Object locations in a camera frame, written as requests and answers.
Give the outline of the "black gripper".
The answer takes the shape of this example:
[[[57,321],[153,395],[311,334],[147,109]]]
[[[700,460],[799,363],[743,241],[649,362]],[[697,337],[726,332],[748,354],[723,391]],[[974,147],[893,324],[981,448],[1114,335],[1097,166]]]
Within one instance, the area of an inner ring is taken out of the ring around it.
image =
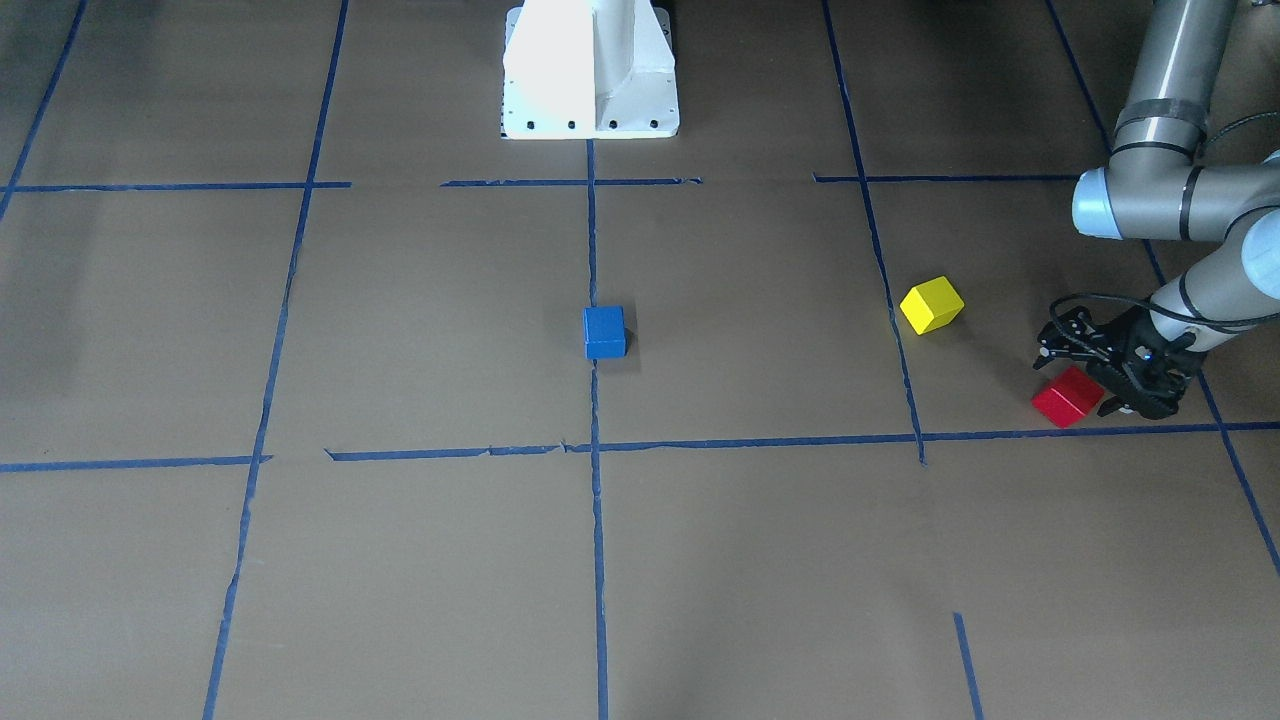
[[[1098,329],[1106,359],[1088,363],[1088,377],[1103,389],[1097,416],[1133,414],[1147,420],[1175,415],[1197,378],[1197,336],[1184,331],[1174,340],[1160,334],[1144,309],[1132,307]]]

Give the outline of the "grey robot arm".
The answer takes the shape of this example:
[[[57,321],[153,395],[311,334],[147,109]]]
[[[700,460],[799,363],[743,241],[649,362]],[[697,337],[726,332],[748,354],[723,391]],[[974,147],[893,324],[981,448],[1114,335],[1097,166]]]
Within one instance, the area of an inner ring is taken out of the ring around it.
[[[1080,176],[1071,217],[1107,240],[1213,243],[1215,250],[1100,329],[1087,374],[1100,415],[1174,415],[1208,354],[1277,320],[1277,159],[1203,167],[1233,1],[1157,1],[1114,150]]]

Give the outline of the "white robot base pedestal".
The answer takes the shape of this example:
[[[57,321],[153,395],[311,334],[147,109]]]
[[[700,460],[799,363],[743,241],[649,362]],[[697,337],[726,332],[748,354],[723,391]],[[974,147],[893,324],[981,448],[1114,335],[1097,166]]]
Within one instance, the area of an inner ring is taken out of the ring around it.
[[[506,13],[500,135],[672,138],[681,124],[668,1],[524,1]]]

